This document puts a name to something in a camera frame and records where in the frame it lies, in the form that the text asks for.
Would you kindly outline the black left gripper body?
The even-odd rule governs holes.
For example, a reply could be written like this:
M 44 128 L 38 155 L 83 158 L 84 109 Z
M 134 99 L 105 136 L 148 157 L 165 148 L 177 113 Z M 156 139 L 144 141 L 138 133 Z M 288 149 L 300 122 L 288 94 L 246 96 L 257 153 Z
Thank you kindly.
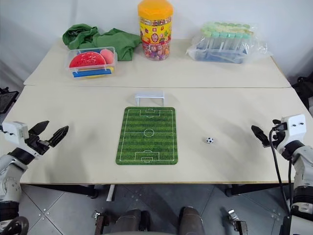
M 43 155 L 50 148 L 52 139 L 43 141 L 38 135 L 29 134 L 29 137 L 24 140 L 23 150 L 33 156 Z

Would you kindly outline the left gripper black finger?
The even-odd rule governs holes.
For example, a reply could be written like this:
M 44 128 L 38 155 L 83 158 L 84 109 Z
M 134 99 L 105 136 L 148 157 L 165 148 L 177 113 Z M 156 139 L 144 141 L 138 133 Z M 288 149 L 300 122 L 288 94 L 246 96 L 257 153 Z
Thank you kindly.
M 49 124 L 48 120 L 37 123 L 31 129 L 29 129 L 29 134 L 38 136 L 46 129 L 48 124 Z
M 68 129 L 69 126 L 64 126 L 57 130 L 48 140 L 49 146 L 55 147 L 67 135 Z

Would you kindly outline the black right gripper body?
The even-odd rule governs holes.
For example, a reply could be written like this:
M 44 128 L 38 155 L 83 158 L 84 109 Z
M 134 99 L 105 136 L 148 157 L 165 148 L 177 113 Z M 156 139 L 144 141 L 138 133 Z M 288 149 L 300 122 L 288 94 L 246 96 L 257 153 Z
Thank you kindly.
M 285 138 L 287 131 L 286 123 L 276 123 L 270 131 L 269 141 L 273 147 L 277 147 Z

